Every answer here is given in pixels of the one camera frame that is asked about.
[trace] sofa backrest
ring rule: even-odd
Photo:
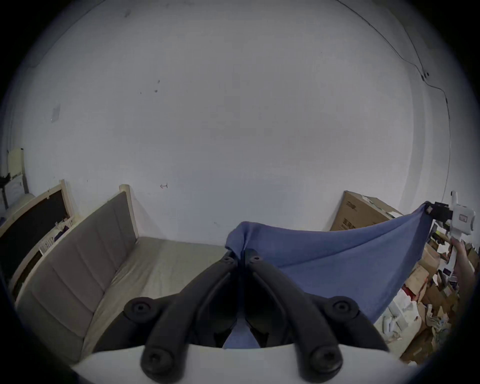
[[[79,361],[93,314],[135,241],[120,192],[67,231],[25,281],[20,319],[64,362]]]

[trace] black cable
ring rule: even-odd
[[[425,72],[425,70],[424,70],[424,68],[423,68],[423,64],[422,64],[422,62],[421,62],[421,60],[420,60],[420,56],[419,56],[419,53],[417,52],[417,48],[415,47],[415,44],[413,44],[413,41],[412,41],[412,39],[410,38],[410,35],[409,35],[408,32],[407,32],[407,29],[405,28],[405,26],[404,26],[402,23],[400,23],[400,24],[402,25],[403,29],[405,30],[405,33],[407,34],[408,39],[410,40],[410,43],[412,43],[413,49],[415,50],[415,53],[417,54],[417,57],[418,57],[418,59],[419,59],[420,66],[421,66],[421,68],[422,68],[421,71],[420,71],[420,69],[418,68],[418,66],[417,66],[416,64],[412,63],[411,61],[408,61],[408,60],[404,59],[404,58],[398,53],[398,51],[395,49],[395,47],[386,39],[386,37],[385,37],[384,35],[382,35],[382,33],[381,33],[377,28],[375,28],[372,24],[370,24],[370,22],[369,22],[367,19],[365,19],[361,14],[359,14],[356,10],[350,8],[348,5],[346,5],[345,3],[341,2],[340,0],[335,0],[335,1],[336,1],[337,3],[342,4],[344,7],[348,8],[350,11],[352,11],[354,14],[356,14],[359,18],[361,18],[364,22],[366,22],[371,28],[373,28],[373,29],[376,31],[376,33],[378,33],[378,34],[382,37],[382,39],[385,40],[385,42],[389,45],[389,47],[393,50],[393,52],[395,52],[396,55],[397,55],[399,58],[401,58],[401,60],[407,62],[407,63],[410,64],[410,65],[413,65],[413,66],[417,69],[417,71],[418,71],[418,73],[419,73],[422,81],[423,81],[425,84],[427,84],[427,86],[429,86],[430,88],[434,88],[434,89],[438,89],[439,91],[442,91],[443,95],[445,96],[445,103],[446,103],[446,106],[447,106],[447,114],[448,114],[448,134],[449,134],[449,142],[450,142],[450,144],[449,144],[449,150],[448,150],[447,177],[446,177],[446,180],[445,180],[444,193],[443,193],[443,195],[442,195],[442,201],[443,201],[443,200],[444,200],[444,197],[445,197],[445,192],[446,192],[446,189],[447,189],[448,174],[449,174],[449,172],[450,172],[450,158],[451,158],[451,155],[452,155],[452,131],[451,131],[451,129],[450,129],[450,109],[449,109],[449,107],[448,107],[448,99],[447,99],[447,95],[446,95],[445,91],[444,91],[442,88],[439,88],[439,87],[437,87],[437,86],[435,86],[435,85],[430,85],[430,84],[428,84],[427,81],[425,80],[425,74],[426,74],[426,72]]]

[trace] beige cushion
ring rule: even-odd
[[[136,297],[180,292],[199,273],[222,258],[221,246],[140,237],[105,292],[85,336],[82,359],[92,353],[110,323]]]
[[[65,362],[79,361],[94,312],[134,244],[121,192],[63,235],[25,283],[21,320]]]

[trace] screw head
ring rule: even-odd
[[[135,313],[146,313],[150,310],[150,305],[148,305],[148,303],[145,303],[145,302],[137,302],[133,305],[133,311]]]
[[[337,311],[346,313],[350,311],[350,304],[346,301],[339,301],[333,306]]]
[[[342,354],[337,346],[318,347],[310,355],[310,366],[318,373],[333,373],[343,364]]]
[[[142,369],[152,375],[165,374],[173,368],[172,355],[160,348],[148,348],[142,356]]]

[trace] blue cloth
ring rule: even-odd
[[[257,251],[304,292],[352,298],[375,322],[421,258],[432,224],[423,207],[370,227],[334,232],[242,222],[225,246],[239,258],[245,249]],[[241,333],[232,332],[224,347],[247,348],[240,338]]]

